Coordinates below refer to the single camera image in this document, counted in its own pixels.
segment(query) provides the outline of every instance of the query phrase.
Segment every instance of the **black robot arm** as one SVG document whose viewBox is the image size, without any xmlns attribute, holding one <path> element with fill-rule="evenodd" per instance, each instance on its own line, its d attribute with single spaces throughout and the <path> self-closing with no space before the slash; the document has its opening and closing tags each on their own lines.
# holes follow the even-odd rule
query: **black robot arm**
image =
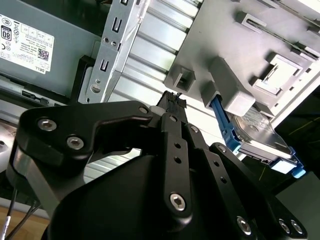
<svg viewBox="0 0 320 240">
<path fill-rule="evenodd" d="M 20 118 L 7 177 L 39 199 L 63 239 L 306 240 L 307 231 L 226 146 L 206 144 L 186 102 L 34 108 Z M 84 183 L 86 164 L 141 149 Z"/>
</svg>

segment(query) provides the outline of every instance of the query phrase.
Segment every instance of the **silver metal bracket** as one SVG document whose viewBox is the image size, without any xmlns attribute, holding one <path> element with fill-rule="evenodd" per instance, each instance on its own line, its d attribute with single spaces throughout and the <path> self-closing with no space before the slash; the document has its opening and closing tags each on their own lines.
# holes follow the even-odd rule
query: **silver metal bracket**
<svg viewBox="0 0 320 240">
<path fill-rule="evenodd" d="M 110 97 L 119 80 L 119 73 L 124 69 L 149 3 L 150 0 L 112 2 L 90 80 L 81 87 L 78 98 L 80 103 L 102 103 Z M 118 77 L 112 79 L 110 84 L 115 71 L 118 72 Z"/>
</svg>

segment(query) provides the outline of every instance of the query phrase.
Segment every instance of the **wooden surface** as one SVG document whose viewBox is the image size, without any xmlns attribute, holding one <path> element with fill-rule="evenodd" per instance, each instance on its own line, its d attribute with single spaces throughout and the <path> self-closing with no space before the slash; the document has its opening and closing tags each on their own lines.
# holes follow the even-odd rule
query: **wooden surface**
<svg viewBox="0 0 320 240">
<path fill-rule="evenodd" d="M 6 207 L 0 207 L 0 228 L 3 228 L 8 209 Z M 11 215 L 11 221 L 9 228 L 6 232 L 8 235 L 14 227 L 24 218 L 26 214 L 24 212 L 13 211 Z M 37 216 L 31 216 L 23 224 L 20 230 L 15 234 L 13 240 L 40 240 L 46 227 L 49 224 L 48 219 L 44 219 Z"/>
</svg>

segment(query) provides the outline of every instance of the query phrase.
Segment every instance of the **certification label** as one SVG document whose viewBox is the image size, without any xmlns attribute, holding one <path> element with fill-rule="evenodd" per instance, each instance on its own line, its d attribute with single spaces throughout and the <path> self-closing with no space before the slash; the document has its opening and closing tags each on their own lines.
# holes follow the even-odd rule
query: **certification label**
<svg viewBox="0 0 320 240">
<path fill-rule="evenodd" d="M 50 72 L 55 38 L 0 14 L 0 58 L 41 74 Z"/>
</svg>

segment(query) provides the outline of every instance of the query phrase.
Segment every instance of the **hard drive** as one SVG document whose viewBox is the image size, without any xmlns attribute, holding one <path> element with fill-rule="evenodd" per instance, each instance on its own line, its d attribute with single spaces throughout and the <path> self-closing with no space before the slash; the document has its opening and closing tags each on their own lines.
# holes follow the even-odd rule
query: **hard drive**
<svg viewBox="0 0 320 240">
<path fill-rule="evenodd" d="M 275 132 L 269 119 L 254 107 L 251 107 L 242 117 L 231 114 L 228 116 L 236 136 L 243 143 L 239 149 L 240 152 L 252 152 L 253 148 L 259 149 L 262 150 L 261 158 L 265 157 L 271 161 L 278 158 L 289 160 L 294 155 L 286 142 Z"/>
</svg>

